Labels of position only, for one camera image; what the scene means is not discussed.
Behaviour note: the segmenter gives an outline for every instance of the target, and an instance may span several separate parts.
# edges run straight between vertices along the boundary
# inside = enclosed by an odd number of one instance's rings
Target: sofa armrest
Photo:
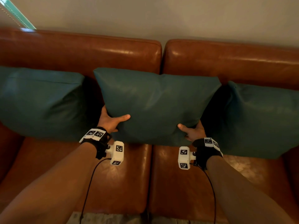
[[[299,204],[299,146],[286,152],[283,155],[283,159],[288,171],[290,184]]]
[[[0,123],[0,182],[11,168],[24,137]]]

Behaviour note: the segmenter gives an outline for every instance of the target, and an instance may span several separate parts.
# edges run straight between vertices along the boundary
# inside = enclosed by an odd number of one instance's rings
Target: floor
[[[79,224],[80,212],[74,212],[67,224]],[[81,224],[146,224],[140,215],[106,215],[86,213]],[[172,219],[162,216],[152,218],[151,224],[212,224],[211,222],[198,222],[181,219]]]

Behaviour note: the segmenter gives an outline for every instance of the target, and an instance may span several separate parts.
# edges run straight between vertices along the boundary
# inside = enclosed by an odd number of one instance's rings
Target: person's right hand
[[[204,127],[202,126],[202,123],[201,121],[198,122],[198,124],[196,125],[196,128],[193,129],[193,128],[188,128],[186,127],[185,125],[179,123],[178,124],[178,128],[187,133],[187,135],[185,136],[185,138],[188,140],[188,141],[191,141],[191,142],[194,142],[196,139],[200,139],[200,138],[205,138],[207,137],[205,135],[205,131],[204,131]]]

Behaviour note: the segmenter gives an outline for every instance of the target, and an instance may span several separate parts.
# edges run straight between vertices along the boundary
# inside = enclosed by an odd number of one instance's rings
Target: hand
[[[198,124],[196,125],[196,128],[188,128],[186,126],[184,126],[183,124],[178,124],[178,128],[187,133],[187,135],[185,136],[185,138],[188,141],[194,142],[196,139],[200,139],[200,138],[204,138],[207,137],[205,135],[205,131],[204,131],[204,127],[202,126],[201,121],[198,122]]]
[[[127,121],[129,118],[131,118],[130,115],[124,115],[124,116],[115,117],[115,118],[108,116],[106,105],[104,105],[102,108],[102,113],[101,113],[100,120],[99,120],[99,123],[97,124],[97,126],[105,128],[105,130],[108,133],[117,132],[118,131],[116,129],[117,125],[120,122]]]

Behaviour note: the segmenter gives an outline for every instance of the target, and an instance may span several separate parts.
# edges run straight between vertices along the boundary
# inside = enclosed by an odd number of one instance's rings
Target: person's left hand
[[[101,113],[100,120],[99,120],[99,123],[97,124],[97,126],[105,128],[105,130],[108,133],[117,132],[118,131],[116,129],[117,125],[120,122],[127,121],[129,118],[131,118],[130,115],[124,115],[124,116],[115,117],[115,118],[108,116],[106,105],[104,105],[102,108],[102,113]]]

